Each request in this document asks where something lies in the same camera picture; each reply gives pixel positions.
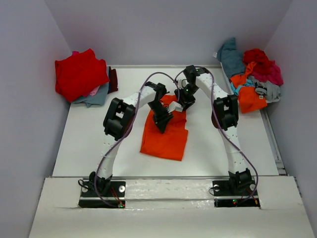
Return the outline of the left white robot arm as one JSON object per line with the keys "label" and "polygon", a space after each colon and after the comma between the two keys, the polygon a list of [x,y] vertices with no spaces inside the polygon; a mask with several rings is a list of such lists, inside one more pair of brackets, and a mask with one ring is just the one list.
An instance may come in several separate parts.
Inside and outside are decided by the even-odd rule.
{"label": "left white robot arm", "polygon": [[137,111],[144,105],[149,105],[153,121],[160,133],[164,133],[172,113],[161,103],[167,93],[165,85],[152,82],[145,83],[141,90],[124,99],[114,98],[103,122],[106,152],[95,171],[89,175],[89,189],[101,197],[109,192],[113,175],[113,164],[123,139],[132,130]]}

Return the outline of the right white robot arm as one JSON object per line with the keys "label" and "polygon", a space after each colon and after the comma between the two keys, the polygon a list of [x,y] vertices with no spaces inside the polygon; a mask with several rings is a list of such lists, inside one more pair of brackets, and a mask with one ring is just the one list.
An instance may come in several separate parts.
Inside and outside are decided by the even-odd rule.
{"label": "right white robot arm", "polygon": [[183,111],[196,101],[194,94],[202,90],[211,101],[211,121],[221,135],[228,158],[229,179],[224,186],[214,185],[214,191],[241,195],[254,183],[247,164],[246,155],[240,149],[237,134],[239,120],[238,98],[235,94],[227,94],[215,82],[212,73],[204,67],[187,66],[183,70],[187,81],[181,89],[175,90],[177,102]]}

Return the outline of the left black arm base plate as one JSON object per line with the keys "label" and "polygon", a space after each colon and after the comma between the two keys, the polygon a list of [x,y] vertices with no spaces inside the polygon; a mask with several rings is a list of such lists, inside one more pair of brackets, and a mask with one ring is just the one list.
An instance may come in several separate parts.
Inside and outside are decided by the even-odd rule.
{"label": "left black arm base plate", "polygon": [[106,191],[99,192],[99,195],[94,191],[94,186],[87,179],[78,180],[81,187],[78,206],[80,208],[106,208],[106,209],[124,209],[125,208],[125,192],[126,181],[112,180],[110,187]]}

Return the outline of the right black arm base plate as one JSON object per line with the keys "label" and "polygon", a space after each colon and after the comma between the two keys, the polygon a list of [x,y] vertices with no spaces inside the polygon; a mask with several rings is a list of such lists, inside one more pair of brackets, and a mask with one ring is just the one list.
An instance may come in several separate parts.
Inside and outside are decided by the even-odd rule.
{"label": "right black arm base plate", "polygon": [[214,198],[215,208],[236,208],[236,207],[258,207],[260,208],[260,200],[258,192],[253,192],[255,182],[242,190],[233,191],[229,187],[227,180],[214,180],[209,194]]}

